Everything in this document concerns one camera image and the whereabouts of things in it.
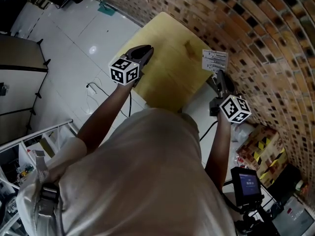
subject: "wooden board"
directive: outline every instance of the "wooden board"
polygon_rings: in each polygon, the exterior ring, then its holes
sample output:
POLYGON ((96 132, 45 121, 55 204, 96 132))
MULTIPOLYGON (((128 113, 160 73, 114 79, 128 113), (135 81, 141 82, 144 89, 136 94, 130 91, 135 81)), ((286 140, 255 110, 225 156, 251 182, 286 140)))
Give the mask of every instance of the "wooden board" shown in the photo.
POLYGON ((0 65, 47 69, 40 46, 31 40, 0 35, 0 65))
POLYGON ((135 91, 150 107, 176 112, 212 75, 202 69, 202 49, 209 47, 165 12, 140 29, 116 56, 145 44, 154 47, 154 54, 135 91))

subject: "white cabinet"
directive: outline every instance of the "white cabinet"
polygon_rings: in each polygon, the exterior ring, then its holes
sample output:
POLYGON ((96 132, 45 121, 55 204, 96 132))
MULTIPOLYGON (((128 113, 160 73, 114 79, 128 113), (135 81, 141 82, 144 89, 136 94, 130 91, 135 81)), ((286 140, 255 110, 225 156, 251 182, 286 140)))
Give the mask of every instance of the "white cabinet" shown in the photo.
POLYGON ((0 145, 27 134, 47 72, 40 43, 0 34, 0 145))

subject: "buckle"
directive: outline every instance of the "buckle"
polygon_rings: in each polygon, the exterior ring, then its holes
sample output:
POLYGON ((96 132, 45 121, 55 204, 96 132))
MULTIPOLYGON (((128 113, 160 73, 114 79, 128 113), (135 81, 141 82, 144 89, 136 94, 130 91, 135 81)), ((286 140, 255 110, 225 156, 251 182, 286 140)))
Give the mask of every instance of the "buckle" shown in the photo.
POLYGON ((38 214, 52 216, 59 202, 59 188, 53 183, 44 183, 39 194, 38 214))
POLYGON ((53 183, 44 183, 40 190, 40 198, 50 200, 58 204, 59 188, 53 183))

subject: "small display screen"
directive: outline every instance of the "small display screen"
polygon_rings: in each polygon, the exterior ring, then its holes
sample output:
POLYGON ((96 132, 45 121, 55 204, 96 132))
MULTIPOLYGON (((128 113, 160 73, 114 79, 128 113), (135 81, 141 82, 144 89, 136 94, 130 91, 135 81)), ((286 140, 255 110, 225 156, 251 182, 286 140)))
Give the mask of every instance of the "small display screen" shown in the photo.
POLYGON ((260 193, 255 175, 240 174, 241 185, 244 196, 255 195, 260 193))

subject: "shirt sleeve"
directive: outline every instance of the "shirt sleeve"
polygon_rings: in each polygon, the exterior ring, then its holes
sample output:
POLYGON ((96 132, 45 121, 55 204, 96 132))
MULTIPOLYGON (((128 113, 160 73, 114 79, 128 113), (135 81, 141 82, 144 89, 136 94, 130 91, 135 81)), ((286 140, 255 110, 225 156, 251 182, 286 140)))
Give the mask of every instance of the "shirt sleeve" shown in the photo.
POLYGON ((76 137, 70 138, 61 150, 49 160, 47 168, 53 169, 59 165, 69 166, 87 155, 85 143, 76 137))

